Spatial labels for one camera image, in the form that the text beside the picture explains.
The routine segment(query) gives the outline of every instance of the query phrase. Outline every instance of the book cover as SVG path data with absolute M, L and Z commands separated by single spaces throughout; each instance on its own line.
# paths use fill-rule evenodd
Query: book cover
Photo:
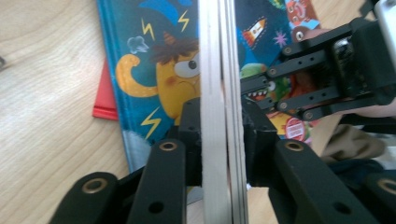
M 197 2 L 98 0 L 109 74 L 131 171 L 200 96 Z
M 241 77 L 262 72 L 282 47 L 319 27 L 308 0 L 234 3 Z M 98 8 L 109 66 L 109 70 L 104 66 L 102 79 L 108 84 L 104 78 L 108 71 L 113 91 L 107 94 L 114 93 L 117 103 L 106 106 L 119 109 L 127 161 L 133 171 L 145 164 L 149 146 L 178 124 L 182 104 L 200 96 L 197 1 L 98 0 Z M 298 90 L 293 81 L 281 78 L 267 90 L 247 97 L 291 97 Z M 101 80 L 99 91 L 104 88 L 111 89 Z M 269 117 L 282 137 L 309 143 L 312 123 L 282 113 Z
M 283 47 L 301 41 L 304 34 L 319 28 L 319 21 L 309 0 L 235 0 L 240 77 L 250 77 L 266 71 Z M 273 101 L 308 92 L 299 86 L 296 77 L 283 77 L 269 82 L 267 88 L 250 92 L 251 101 L 266 97 Z M 290 115 L 275 112 L 267 117 L 276 126 L 281 138 L 311 142 L 310 130 L 316 125 Z

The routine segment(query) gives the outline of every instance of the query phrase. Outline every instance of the cartoon eye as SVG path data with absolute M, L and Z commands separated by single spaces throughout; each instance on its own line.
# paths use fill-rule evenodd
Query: cartoon eye
M 268 83 L 268 90 L 269 91 L 274 91 L 275 90 L 275 87 L 276 87 L 276 84 L 275 84 L 275 82 L 274 81 L 270 81 L 269 83 Z
M 200 74 L 199 53 L 190 61 L 178 62 L 175 64 L 175 72 L 179 77 L 195 77 Z
M 296 33 L 296 38 L 298 41 L 301 41 L 304 38 L 304 33 L 299 31 Z

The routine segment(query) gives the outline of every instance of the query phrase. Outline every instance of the light wood surface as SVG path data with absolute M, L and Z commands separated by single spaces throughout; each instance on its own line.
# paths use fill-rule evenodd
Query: light wood surface
M 334 28 L 363 0 L 312 2 Z M 84 175 L 128 174 L 119 124 L 92 117 L 105 58 L 95 1 L 0 0 L 0 55 L 0 223 L 46 223 Z M 276 223 L 266 189 L 248 198 L 250 223 Z

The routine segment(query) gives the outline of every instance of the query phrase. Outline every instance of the star illustration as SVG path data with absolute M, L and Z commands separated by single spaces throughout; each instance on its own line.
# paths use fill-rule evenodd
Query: star illustration
M 285 37 L 285 35 L 286 34 L 283 34 L 282 32 L 276 31 L 276 37 L 274 37 L 274 40 L 276 40 L 275 43 L 278 44 L 280 48 L 286 46 L 286 41 L 288 39 Z

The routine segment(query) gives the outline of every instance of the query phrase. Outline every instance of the yellow lightning bolt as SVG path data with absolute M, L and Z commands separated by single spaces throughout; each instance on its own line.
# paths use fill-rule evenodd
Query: yellow lightning bolt
M 155 129 L 158 127 L 158 125 L 160 125 L 161 119 L 152 119 L 151 117 L 155 114 L 155 112 L 157 112 L 157 110 L 160 107 L 158 106 L 157 109 L 155 109 L 153 112 L 151 112 L 151 114 L 149 114 L 145 120 L 143 120 L 143 122 L 140 125 L 149 125 L 152 124 L 152 127 L 149 129 L 148 134 L 146 135 L 145 139 L 148 139 L 151 134 L 155 131 Z
M 149 31 L 149 33 L 151 34 L 152 40 L 155 40 L 154 31 L 152 31 L 151 23 L 148 23 L 147 25 L 145 25 L 145 22 L 143 21 L 143 18 L 142 18 L 142 29 L 143 29 L 143 34 L 144 35 Z
M 190 21 L 190 19 L 188 19 L 188 18 L 184 18 L 184 15 L 186 15 L 186 13 L 187 13 L 187 11 L 188 10 L 186 10 L 184 13 L 183 13 L 183 15 L 181 15 L 181 17 L 178 19 L 178 21 L 177 22 L 184 22 L 184 25 L 183 25 L 183 28 L 181 29 L 181 32 L 183 32 L 184 31 L 184 29 L 186 29 L 186 26 L 187 26 L 187 24 L 189 24 L 189 21 Z

